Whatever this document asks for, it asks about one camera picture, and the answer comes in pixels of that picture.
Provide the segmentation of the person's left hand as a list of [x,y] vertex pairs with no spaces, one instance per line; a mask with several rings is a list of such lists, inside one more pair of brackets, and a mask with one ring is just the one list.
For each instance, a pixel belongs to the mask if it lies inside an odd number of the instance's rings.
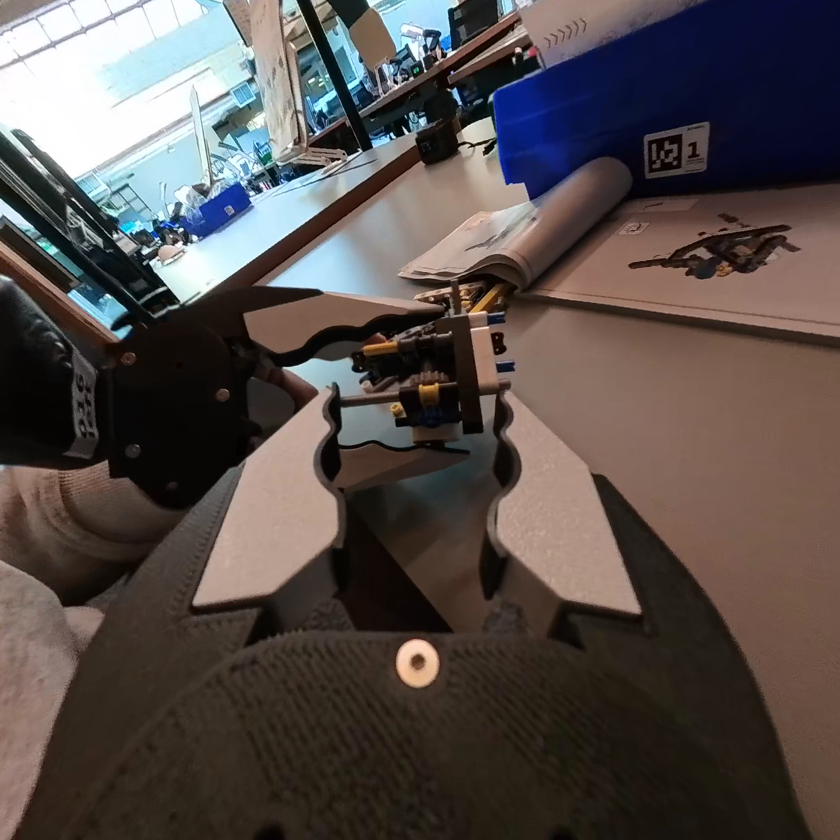
[[319,389],[300,376],[279,366],[261,364],[255,369],[255,378],[273,385],[291,399],[293,412],[299,413],[319,393]]

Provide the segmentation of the lego technic model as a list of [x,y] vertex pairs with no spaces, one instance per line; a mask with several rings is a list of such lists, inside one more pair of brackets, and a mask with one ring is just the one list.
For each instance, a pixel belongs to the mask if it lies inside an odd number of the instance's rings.
[[411,431],[414,446],[443,445],[481,434],[483,396],[510,387],[515,371],[507,358],[503,326],[507,310],[444,316],[382,335],[384,340],[352,352],[363,395],[345,396],[341,406],[385,406],[398,428]]

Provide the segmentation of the pile of loose lego pieces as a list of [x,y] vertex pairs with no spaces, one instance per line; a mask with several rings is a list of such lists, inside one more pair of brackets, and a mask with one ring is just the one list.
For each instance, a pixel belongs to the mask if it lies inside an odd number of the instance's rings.
[[447,314],[472,312],[504,312],[508,299],[517,287],[492,276],[479,276],[466,280],[454,280],[446,287],[422,291],[414,296],[415,301],[438,305]]

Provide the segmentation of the person's left forearm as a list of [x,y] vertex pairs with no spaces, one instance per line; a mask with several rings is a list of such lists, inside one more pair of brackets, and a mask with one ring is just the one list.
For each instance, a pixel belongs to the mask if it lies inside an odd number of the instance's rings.
[[111,478],[106,465],[3,467],[2,566],[44,585],[62,605],[79,606],[141,563],[186,513]]

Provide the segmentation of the black framed glass panel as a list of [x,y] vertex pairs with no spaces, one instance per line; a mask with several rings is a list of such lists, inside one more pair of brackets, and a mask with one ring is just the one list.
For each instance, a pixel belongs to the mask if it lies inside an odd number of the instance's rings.
[[26,132],[2,128],[2,204],[20,217],[21,233],[55,258],[97,310],[121,307],[110,328],[152,322],[179,305],[143,261],[143,247],[102,211]]

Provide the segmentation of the black pole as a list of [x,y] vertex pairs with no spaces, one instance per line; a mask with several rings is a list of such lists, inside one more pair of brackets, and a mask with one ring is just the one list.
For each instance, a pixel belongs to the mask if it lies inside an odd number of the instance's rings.
[[333,88],[337,93],[345,120],[350,126],[360,151],[371,151],[373,145],[370,135],[363,124],[347,83],[343,78],[340,65],[333,53],[313,1],[297,1],[297,5],[307,26],[311,40],[332,80]]

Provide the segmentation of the blue plastic bin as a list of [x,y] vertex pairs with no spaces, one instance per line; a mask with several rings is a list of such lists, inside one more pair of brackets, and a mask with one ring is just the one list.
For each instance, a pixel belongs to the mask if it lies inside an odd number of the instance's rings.
[[505,181],[602,157],[633,197],[837,180],[838,26],[838,2],[702,2],[501,87]]
[[181,228],[190,236],[207,238],[252,208],[250,195],[240,182],[225,187],[198,207],[180,216]]

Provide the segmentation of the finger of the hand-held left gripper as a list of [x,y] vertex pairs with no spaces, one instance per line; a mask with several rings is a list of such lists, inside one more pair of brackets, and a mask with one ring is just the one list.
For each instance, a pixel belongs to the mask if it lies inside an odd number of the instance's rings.
[[396,298],[324,291],[244,313],[249,339],[278,365],[292,367],[339,346],[340,359],[376,334],[401,333],[435,322],[445,308]]
[[378,441],[339,448],[341,468],[336,487],[344,492],[368,490],[427,476],[459,465],[469,451],[443,445],[393,447]]

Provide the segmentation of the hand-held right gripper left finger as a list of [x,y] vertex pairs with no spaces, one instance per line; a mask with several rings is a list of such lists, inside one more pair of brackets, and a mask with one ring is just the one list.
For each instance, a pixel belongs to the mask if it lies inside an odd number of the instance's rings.
[[340,588],[346,504],[340,390],[321,389],[247,457],[198,582],[199,613],[261,607],[282,631],[299,627]]

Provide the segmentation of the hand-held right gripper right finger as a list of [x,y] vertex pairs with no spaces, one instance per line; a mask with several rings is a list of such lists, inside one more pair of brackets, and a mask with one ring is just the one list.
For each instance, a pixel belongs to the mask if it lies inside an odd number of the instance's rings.
[[515,395],[497,395],[482,594],[533,636],[572,615],[638,623],[643,608],[587,464]]

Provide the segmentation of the lego instruction booklet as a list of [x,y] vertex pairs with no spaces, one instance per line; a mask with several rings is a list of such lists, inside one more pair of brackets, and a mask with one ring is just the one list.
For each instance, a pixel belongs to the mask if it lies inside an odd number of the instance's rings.
[[627,199],[602,157],[540,197],[469,217],[398,275],[501,280],[566,308],[838,348],[836,182]]

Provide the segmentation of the white laptop stand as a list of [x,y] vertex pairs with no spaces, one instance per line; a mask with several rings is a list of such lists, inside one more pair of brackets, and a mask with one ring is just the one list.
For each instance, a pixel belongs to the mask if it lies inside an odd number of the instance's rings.
[[279,1],[249,3],[251,47],[272,158],[279,165],[309,165],[336,172],[348,156],[310,143],[298,56],[287,39],[283,18]]

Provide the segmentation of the white cardboard box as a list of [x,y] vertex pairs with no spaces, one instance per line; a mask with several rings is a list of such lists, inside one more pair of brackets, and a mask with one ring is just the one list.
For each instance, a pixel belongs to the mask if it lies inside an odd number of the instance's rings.
[[548,69],[694,5],[697,1],[535,1],[519,14],[540,66]]

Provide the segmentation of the black cube device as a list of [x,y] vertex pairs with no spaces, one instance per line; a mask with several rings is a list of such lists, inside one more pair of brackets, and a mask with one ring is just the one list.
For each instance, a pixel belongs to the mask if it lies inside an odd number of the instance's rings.
[[420,162],[431,166],[456,156],[463,143],[459,138],[459,128],[456,119],[438,120],[416,132],[415,142]]

